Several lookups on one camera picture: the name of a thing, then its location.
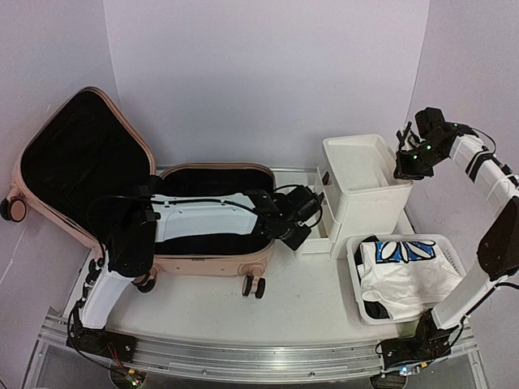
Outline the white three-drawer storage cabinet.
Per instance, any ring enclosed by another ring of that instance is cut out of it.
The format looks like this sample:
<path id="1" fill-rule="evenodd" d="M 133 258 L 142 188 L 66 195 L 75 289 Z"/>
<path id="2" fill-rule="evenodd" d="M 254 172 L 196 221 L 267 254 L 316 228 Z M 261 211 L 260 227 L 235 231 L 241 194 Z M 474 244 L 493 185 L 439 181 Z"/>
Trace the white three-drawer storage cabinet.
<path id="1" fill-rule="evenodd" d="M 393 176 L 395 168 L 395 153 L 381 135 L 325 139 L 313 182 L 324 195 L 323 215 L 298 251 L 334 254 L 350 237 L 392 233 L 413 187 Z"/>

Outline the white perforated plastic basket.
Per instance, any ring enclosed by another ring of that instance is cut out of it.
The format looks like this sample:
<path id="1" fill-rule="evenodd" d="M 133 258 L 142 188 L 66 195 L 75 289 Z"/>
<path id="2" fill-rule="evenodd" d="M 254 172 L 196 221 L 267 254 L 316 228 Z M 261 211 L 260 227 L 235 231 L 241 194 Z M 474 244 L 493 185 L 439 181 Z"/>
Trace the white perforated plastic basket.
<path id="1" fill-rule="evenodd" d="M 457 255 L 456 250 L 453 248 L 453 245 L 451 242 L 444 236 L 439 234 L 393 234 L 393 235 L 371 235 L 371 236 L 357 236 L 357 237 L 351 237 L 346 241 L 345 249 L 346 249 L 346 258 L 348 261 L 348 265 L 350 267 L 350 274 L 351 274 L 351 280 L 352 285 L 354 288 L 354 296 L 355 300 L 358 304 L 358 309 L 360 316 L 362 320 L 370 325 L 384 325 L 384 324 L 390 324 L 390 323 L 406 323 L 411 322 L 416 319 L 418 319 L 421 315 L 417 316 L 411 316 L 409 318 L 399 319 L 399 320 L 393 320 L 390 318 L 384 318 L 384 319 L 373 319 L 370 318 L 367 315 L 367 312 L 365 310 L 363 300 L 361 299 L 360 295 L 360 280 L 358 279 L 358 273 L 357 268 L 354 261 L 354 254 L 356 249 L 359 247 L 359 245 L 362 242 L 375 242 L 375 241 L 410 241 L 410 240 L 433 240 L 436 241 L 442 251 L 444 252 L 445 256 L 447 257 L 448 261 L 454 266 L 455 270 L 459 273 L 461 278 L 465 276 L 466 271 L 463 267 L 461 260 L 459 259 L 459 256 Z"/>

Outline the white garment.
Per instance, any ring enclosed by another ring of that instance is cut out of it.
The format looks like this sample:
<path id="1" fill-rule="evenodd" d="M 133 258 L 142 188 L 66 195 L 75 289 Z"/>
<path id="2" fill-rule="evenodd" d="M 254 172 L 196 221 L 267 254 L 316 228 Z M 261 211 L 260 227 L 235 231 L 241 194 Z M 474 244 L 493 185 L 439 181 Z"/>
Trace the white garment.
<path id="1" fill-rule="evenodd" d="M 393 320 L 421 315 L 461 281 L 433 240 L 362 242 L 357 253 L 361 299 L 380 304 Z"/>

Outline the dark denim jeans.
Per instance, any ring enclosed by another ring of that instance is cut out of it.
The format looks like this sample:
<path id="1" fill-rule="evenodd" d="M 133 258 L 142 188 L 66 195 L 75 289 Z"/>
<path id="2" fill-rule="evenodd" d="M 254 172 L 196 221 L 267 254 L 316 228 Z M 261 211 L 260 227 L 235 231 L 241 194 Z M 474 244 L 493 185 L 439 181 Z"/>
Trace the dark denim jeans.
<path id="1" fill-rule="evenodd" d="M 357 268 L 358 279 L 361 280 L 363 274 L 363 260 L 362 253 L 359 248 L 356 249 L 354 254 L 354 261 Z M 367 315 L 373 319 L 384 319 L 389 318 L 388 311 L 382 304 L 377 301 L 363 301 Z"/>

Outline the pink hard-shell suitcase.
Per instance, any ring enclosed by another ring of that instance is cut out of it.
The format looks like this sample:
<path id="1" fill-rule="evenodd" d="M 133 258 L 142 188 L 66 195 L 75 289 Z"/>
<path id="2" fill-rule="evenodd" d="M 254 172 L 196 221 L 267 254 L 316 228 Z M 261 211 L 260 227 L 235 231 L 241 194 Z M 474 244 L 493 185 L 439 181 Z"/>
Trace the pink hard-shell suitcase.
<path id="1" fill-rule="evenodd" d="M 273 172 L 254 163 L 191 163 L 162 173 L 150 147 L 99 88 L 77 92 L 43 125 L 13 169 L 2 201 L 5 220 L 21 221 L 37 210 L 84 246 L 99 250 L 97 231 L 118 214 L 101 207 L 94 223 L 93 201 L 141 193 L 174 197 L 221 196 L 246 190 L 273 191 Z"/>

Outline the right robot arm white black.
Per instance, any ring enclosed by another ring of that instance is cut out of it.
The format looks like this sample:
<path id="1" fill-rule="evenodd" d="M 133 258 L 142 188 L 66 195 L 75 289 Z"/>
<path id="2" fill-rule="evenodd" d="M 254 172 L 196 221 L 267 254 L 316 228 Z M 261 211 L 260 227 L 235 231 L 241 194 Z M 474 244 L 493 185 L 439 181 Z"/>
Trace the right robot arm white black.
<path id="1" fill-rule="evenodd" d="M 449 355 L 469 316 L 518 272 L 517 173 L 499 161 L 472 126 L 443 119 L 418 119 L 416 124 L 417 132 L 407 126 L 397 134 L 396 177 L 430 177 L 437 164 L 451 161 L 469 178 L 486 221 L 474 264 L 458 286 L 422 314 L 411 337 L 381 342 L 387 366 Z"/>

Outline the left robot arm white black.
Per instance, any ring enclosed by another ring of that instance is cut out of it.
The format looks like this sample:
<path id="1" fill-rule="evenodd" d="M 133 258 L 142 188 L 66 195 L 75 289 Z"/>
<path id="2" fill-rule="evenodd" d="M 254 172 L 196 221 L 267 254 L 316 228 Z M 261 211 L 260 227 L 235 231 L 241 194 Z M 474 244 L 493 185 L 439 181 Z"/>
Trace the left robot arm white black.
<path id="1" fill-rule="evenodd" d="M 242 295 L 261 298 L 275 241 L 298 249 L 323 215 L 321 194 L 288 185 L 273 192 L 221 196 L 104 196 L 92 202 L 94 223 L 112 203 L 117 215 L 97 231 L 101 249 L 67 320 L 67 343 L 80 356 L 130 361 L 134 336 L 108 331 L 111 311 L 130 285 L 151 291 L 161 270 L 181 275 L 241 276 Z"/>

